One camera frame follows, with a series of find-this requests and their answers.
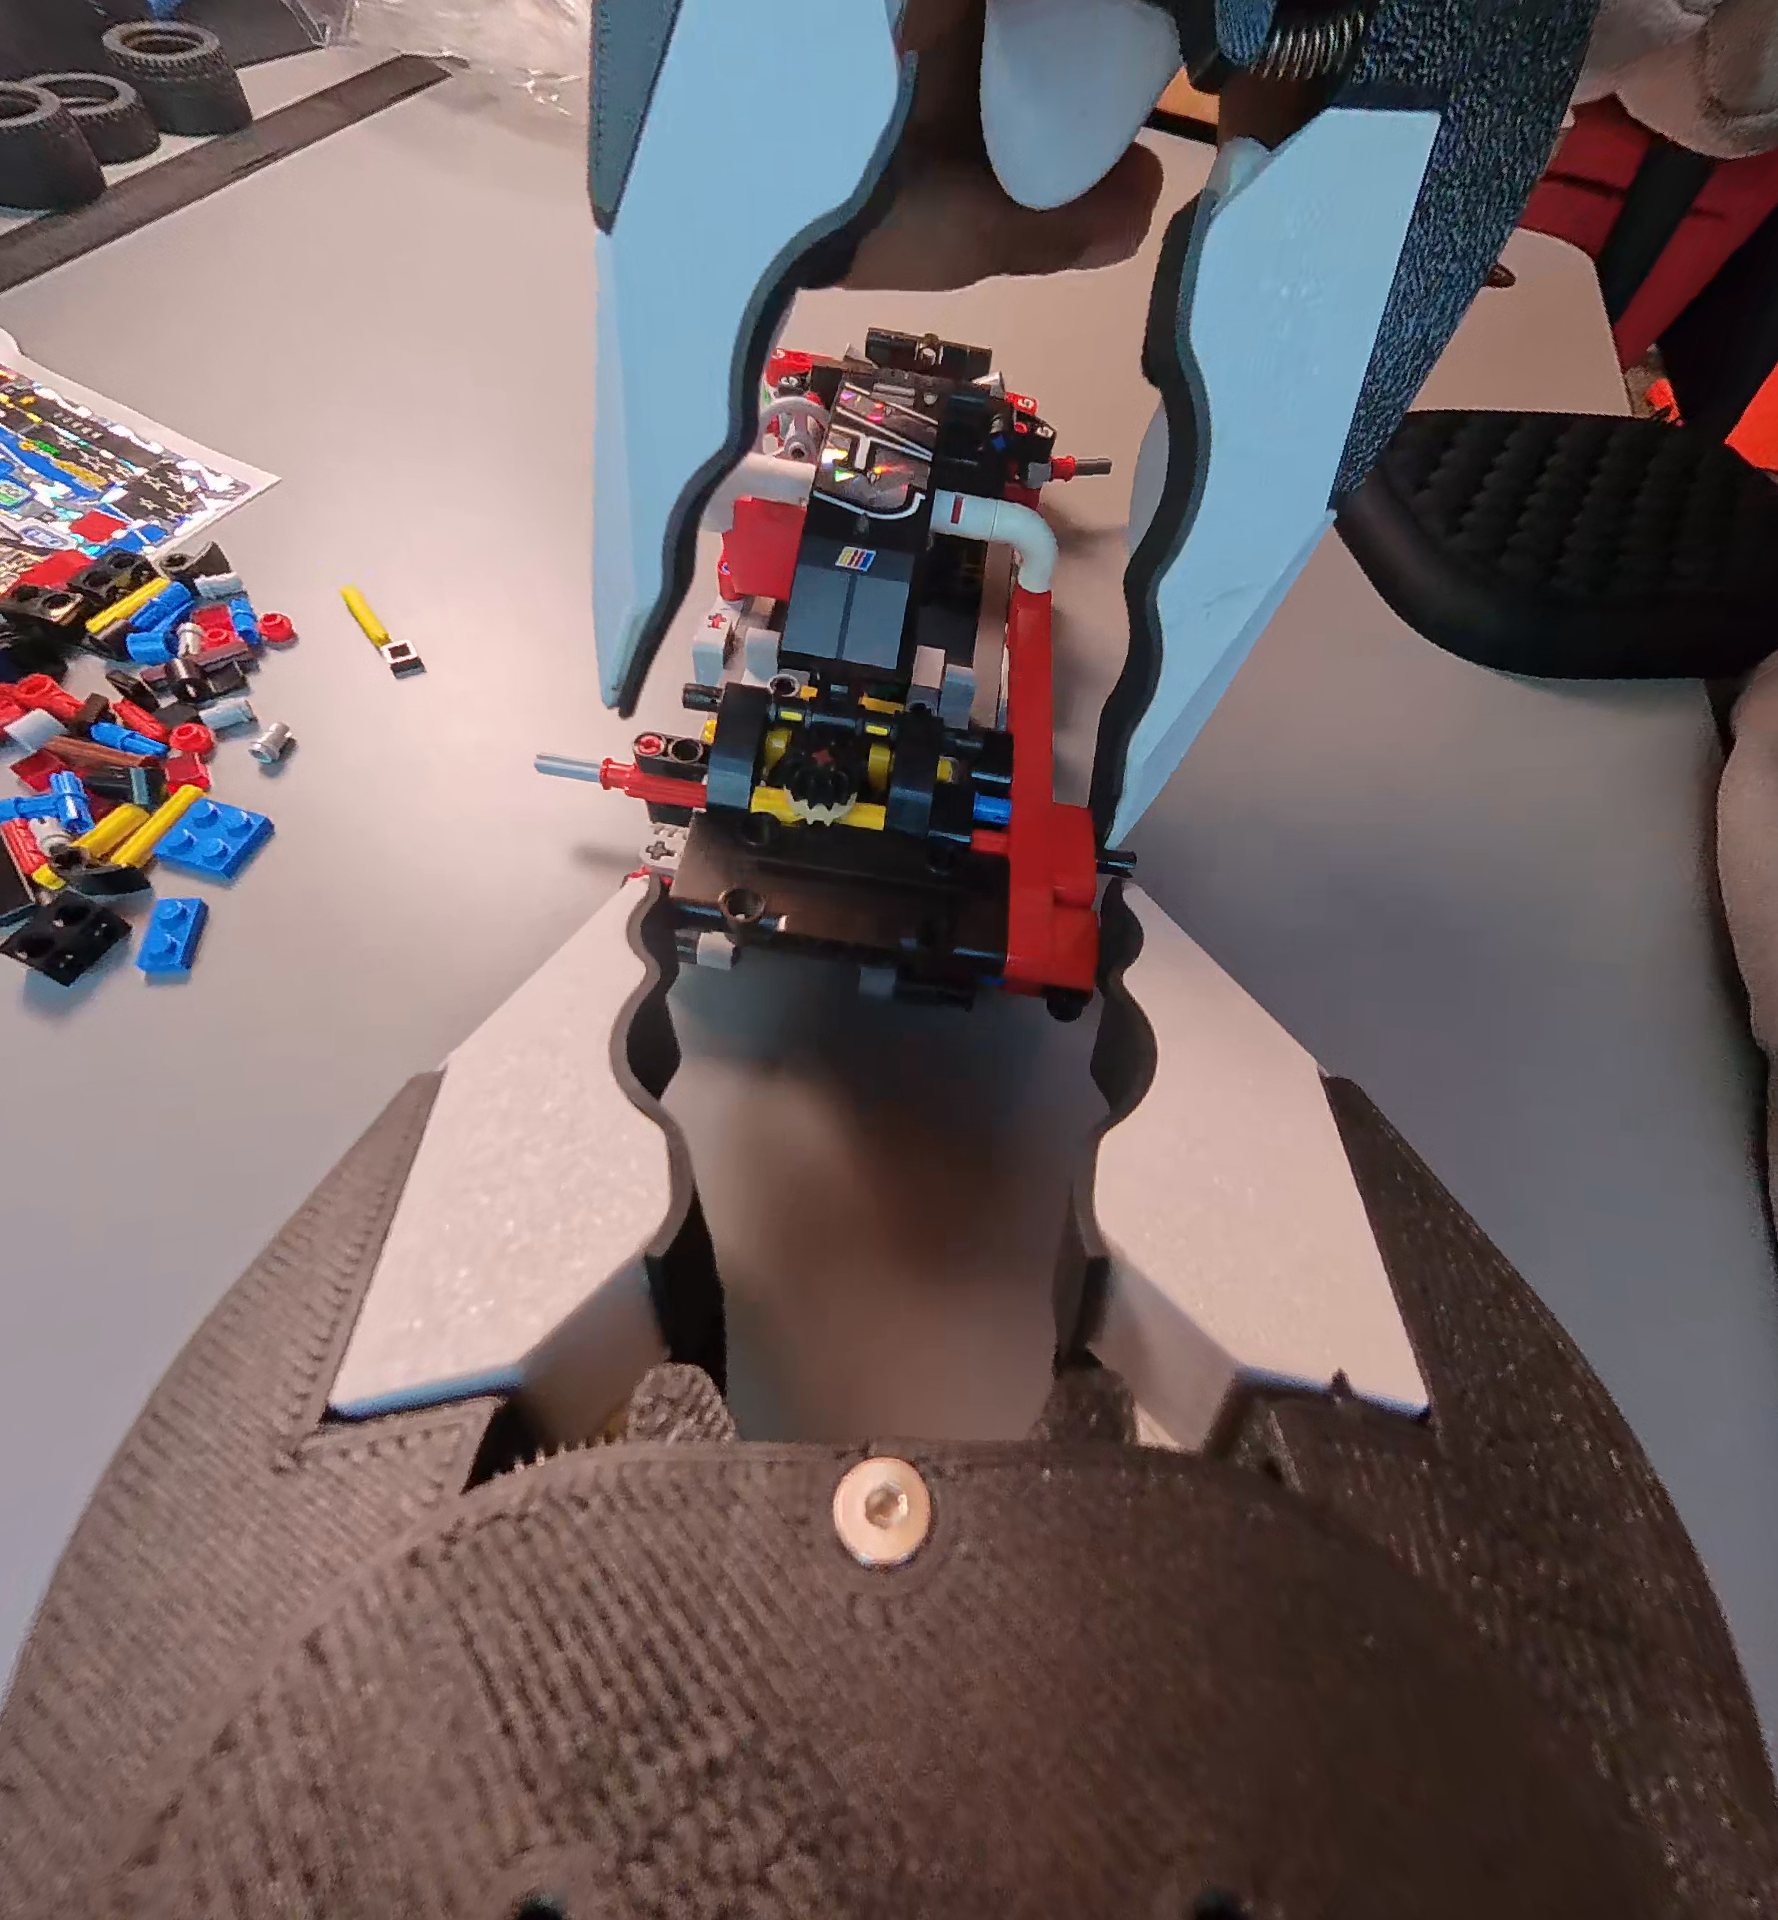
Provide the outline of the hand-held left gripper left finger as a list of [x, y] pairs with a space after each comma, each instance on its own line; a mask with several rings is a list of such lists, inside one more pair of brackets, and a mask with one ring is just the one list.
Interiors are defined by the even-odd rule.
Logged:
[[677, 928], [630, 880], [444, 1061], [329, 1394], [605, 1419], [651, 1366], [725, 1387], [725, 1296], [666, 1092]]

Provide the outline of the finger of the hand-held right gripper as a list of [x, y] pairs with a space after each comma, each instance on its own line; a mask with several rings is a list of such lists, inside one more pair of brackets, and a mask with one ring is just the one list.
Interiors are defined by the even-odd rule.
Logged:
[[1430, 109], [1326, 109], [1275, 150], [1237, 136], [1163, 240], [1143, 332], [1163, 463], [1097, 729], [1104, 845], [1127, 843], [1334, 524], [1438, 127]]
[[913, 90], [902, 3], [590, 7], [593, 640], [636, 711], [758, 360], [878, 199]]

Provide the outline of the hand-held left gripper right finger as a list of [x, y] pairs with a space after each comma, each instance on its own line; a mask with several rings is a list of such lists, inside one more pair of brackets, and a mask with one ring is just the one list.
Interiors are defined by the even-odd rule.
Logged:
[[1101, 906], [1092, 1080], [1055, 1269], [1060, 1365], [1097, 1361], [1134, 1436], [1220, 1444], [1243, 1400], [1343, 1381], [1430, 1408], [1316, 1057], [1139, 884]]

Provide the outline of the lego car chassis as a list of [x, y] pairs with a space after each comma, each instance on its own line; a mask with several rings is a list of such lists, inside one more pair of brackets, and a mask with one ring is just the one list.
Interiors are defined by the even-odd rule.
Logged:
[[777, 348], [690, 647], [692, 734], [539, 771], [643, 803], [678, 961], [763, 948], [907, 1002], [1091, 1006], [1107, 879], [1055, 790], [1043, 492], [1112, 470], [1060, 451], [992, 348], [874, 328]]

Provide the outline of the pile of mixed lego pieces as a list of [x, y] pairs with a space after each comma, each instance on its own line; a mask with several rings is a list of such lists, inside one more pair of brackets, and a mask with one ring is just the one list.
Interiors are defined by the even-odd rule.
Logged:
[[184, 977], [209, 904], [273, 819], [229, 803], [217, 759], [277, 772], [293, 734], [252, 703], [295, 622], [258, 606], [217, 541], [146, 531], [19, 556], [0, 577], [0, 956], [62, 989], [127, 953]]

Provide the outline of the yellow lego axle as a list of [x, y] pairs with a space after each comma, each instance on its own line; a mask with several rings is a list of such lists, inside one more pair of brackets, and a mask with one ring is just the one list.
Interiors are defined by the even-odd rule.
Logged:
[[366, 640], [372, 646], [374, 653], [386, 664], [393, 677], [416, 677], [427, 669], [418, 647], [406, 638], [398, 638], [391, 632], [386, 621], [374, 611], [361, 587], [344, 586], [342, 603]]

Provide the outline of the person's right hand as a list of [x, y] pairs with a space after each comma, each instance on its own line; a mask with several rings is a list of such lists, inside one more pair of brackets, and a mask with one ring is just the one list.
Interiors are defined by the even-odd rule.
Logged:
[[982, 19], [919, 49], [909, 115], [885, 171], [887, 204], [856, 240], [842, 286], [947, 292], [1005, 276], [1108, 269], [1142, 247], [1163, 189], [1161, 157], [1134, 139], [1072, 202], [1015, 202], [980, 113]]

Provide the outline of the crumpled clear plastic bags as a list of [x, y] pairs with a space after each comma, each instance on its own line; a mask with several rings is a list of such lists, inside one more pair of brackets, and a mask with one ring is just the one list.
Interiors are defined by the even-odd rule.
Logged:
[[590, 67], [588, 2], [295, 2], [321, 42], [460, 64], [578, 106]]

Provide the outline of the holographic sticker sheet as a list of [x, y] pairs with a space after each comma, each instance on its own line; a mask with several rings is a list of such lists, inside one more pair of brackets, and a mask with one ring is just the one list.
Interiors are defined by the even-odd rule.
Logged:
[[111, 542], [178, 545], [277, 482], [39, 366], [0, 328], [0, 589]]

